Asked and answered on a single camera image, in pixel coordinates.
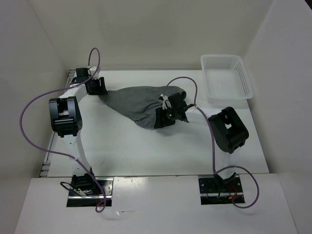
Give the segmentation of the grey shorts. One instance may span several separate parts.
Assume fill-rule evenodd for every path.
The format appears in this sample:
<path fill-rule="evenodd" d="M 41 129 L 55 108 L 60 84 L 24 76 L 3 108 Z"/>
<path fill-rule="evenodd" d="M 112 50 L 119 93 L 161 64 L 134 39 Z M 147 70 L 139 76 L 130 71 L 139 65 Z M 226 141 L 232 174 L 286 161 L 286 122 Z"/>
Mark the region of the grey shorts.
<path fill-rule="evenodd" d="M 174 125 L 174 120 L 166 118 L 166 112 L 162 109 L 160 95 L 166 96 L 179 93 L 185 99 L 187 93 L 177 86 L 136 86 L 127 87 L 100 96 L 100 100 L 117 111 L 119 114 L 129 118 L 136 125 L 144 129 L 159 129 Z"/>

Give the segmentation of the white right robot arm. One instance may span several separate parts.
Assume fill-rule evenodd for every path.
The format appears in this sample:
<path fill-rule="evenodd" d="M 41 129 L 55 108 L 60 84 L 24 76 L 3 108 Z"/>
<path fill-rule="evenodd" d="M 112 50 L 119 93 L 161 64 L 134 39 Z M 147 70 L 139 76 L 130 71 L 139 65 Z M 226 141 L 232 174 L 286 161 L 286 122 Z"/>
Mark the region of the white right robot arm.
<path fill-rule="evenodd" d="M 236 149 L 242 147 L 249 138 L 249 132 L 235 109 L 227 107 L 218 114 L 211 116 L 195 104 L 181 108 L 159 107 L 156 109 L 156 129 L 174 125 L 176 120 L 199 123 L 209 127 L 212 140 L 214 186 L 220 192 L 226 191 L 234 181 L 236 173 L 234 172 L 230 177 L 219 175 L 220 172 L 234 166 L 229 165 L 216 170 L 216 147 L 225 153 L 232 154 Z"/>

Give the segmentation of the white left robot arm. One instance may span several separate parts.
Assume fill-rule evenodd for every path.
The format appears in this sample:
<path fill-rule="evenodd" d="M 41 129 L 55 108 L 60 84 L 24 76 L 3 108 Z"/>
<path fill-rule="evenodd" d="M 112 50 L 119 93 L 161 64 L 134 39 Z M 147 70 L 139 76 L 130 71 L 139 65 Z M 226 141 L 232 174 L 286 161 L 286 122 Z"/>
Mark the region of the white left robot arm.
<path fill-rule="evenodd" d="M 58 98 L 49 100 L 49 111 L 52 130 L 63 141 L 70 155 L 72 167 L 72 186 L 91 195 L 97 190 L 97 182 L 92 167 L 87 161 L 83 149 L 81 134 L 82 115 L 79 102 L 86 95 L 102 96 L 108 94 L 103 77 L 95 78 L 86 84 L 78 83 L 82 78 L 74 78 L 69 89 Z"/>

